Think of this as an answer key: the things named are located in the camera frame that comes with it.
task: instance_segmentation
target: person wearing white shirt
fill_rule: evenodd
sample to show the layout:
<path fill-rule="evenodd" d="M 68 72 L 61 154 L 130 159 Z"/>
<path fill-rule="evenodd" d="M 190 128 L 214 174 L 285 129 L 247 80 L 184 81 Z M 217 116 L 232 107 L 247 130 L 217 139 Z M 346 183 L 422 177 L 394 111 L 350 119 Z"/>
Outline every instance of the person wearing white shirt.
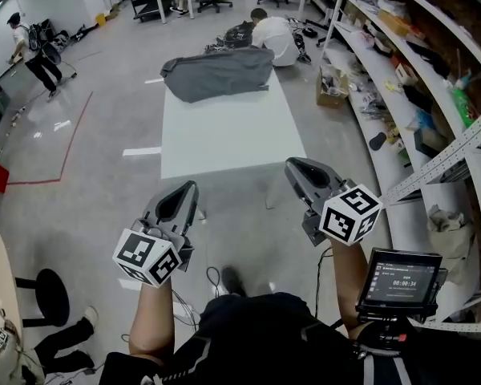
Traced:
<path fill-rule="evenodd" d="M 21 22 L 19 13 L 14 13 L 7 21 L 10 28 L 13 29 L 14 42 L 16 48 L 9 59 L 9 64 L 14 62 L 18 54 L 22 54 L 23 61 L 27 68 L 34 73 L 34 75 L 42 81 L 45 88 L 50 92 L 48 99 L 55 97 L 59 90 L 55 86 L 50 76 L 45 71 L 45 68 L 57 79 L 57 85 L 63 82 L 63 73 L 53 64 L 41 51 L 32 51 L 29 47 L 29 29 L 30 25 Z"/>
<path fill-rule="evenodd" d="M 299 57 L 299 49 L 289 22 L 281 17 L 268 17 L 263 9 L 253 10 L 251 19 L 255 25 L 252 44 L 273 51 L 275 67 L 292 66 Z"/>

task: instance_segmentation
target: beige jacket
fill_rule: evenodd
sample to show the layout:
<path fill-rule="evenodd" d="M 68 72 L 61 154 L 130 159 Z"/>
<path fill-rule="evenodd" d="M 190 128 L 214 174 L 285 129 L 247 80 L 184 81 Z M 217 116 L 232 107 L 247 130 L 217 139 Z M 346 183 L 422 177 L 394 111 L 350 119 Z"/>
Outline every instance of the beige jacket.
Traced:
<path fill-rule="evenodd" d="M 0 351 L 0 385 L 25 385 L 22 367 L 34 374 L 36 385 L 45 383 L 38 355 L 34 350 L 22 351 L 16 337 L 9 334 L 6 347 Z"/>

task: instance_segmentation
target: red line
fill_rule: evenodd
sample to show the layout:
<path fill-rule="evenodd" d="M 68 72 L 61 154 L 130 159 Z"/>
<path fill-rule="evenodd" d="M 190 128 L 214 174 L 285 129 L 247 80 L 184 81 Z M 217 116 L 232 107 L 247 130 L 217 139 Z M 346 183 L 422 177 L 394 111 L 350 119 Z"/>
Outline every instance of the red line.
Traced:
<path fill-rule="evenodd" d="M 92 95 L 93 95 L 93 91 L 91 91 L 89 97 L 87 97 L 87 101 L 83 106 L 83 110 L 80 113 L 80 117 L 77 120 L 77 124 L 75 125 L 75 130 L 73 131 L 73 135 L 71 136 L 70 143 L 67 146 L 66 155 L 64 156 L 63 166 L 61 168 L 61 174 L 59 178 L 56 178 L 54 180 L 41 180 L 41 181 L 15 181 L 12 183 L 7 183 L 7 185 L 39 185 L 39 184 L 58 183 L 61 181 L 61 179 L 63 178 L 64 168 L 66 167 L 67 157 L 70 154 L 71 145 L 73 144 L 73 139 L 75 138 L 75 134 L 77 133 L 77 129 L 79 128 L 79 125 L 80 125 L 80 120 L 82 120 L 83 113 L 86 111 L 87 105 L 89 104 L 89 101 L 91 100 Z"/>

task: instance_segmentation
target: yellow bucket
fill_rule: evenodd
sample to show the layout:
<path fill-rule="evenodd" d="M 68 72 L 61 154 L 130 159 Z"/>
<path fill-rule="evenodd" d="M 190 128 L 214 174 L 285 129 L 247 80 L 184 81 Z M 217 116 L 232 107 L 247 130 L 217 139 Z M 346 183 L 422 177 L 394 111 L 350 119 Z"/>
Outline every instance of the yellow bucket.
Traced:
<path fill-rule="evenodd" d="M 96 16 L 96 22 L 98 23 L 98 25 L 99 25 L 100 27 L 105 26 L 105 22 L 106 22 L 106 21 L 107 21 L 107 20 L 105 19 L 105 14 L 100 13 L 100 14 L 98 14 L 98 15 Z"/>

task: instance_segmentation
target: black cap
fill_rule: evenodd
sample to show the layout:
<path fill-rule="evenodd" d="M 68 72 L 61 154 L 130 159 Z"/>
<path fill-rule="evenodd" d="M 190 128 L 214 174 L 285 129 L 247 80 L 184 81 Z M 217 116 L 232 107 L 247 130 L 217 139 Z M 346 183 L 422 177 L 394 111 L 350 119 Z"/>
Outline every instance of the black cap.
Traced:
<path fill-rule="evenodd" d="M 7 24 L 12 24 L 13 26 L 16 26 L 20 23 L 21 19 L 22 17 L 19 15 L 19 13 L 14 13 L 12 16 L 9 17 L 9 20 L 7 20 Z"/>

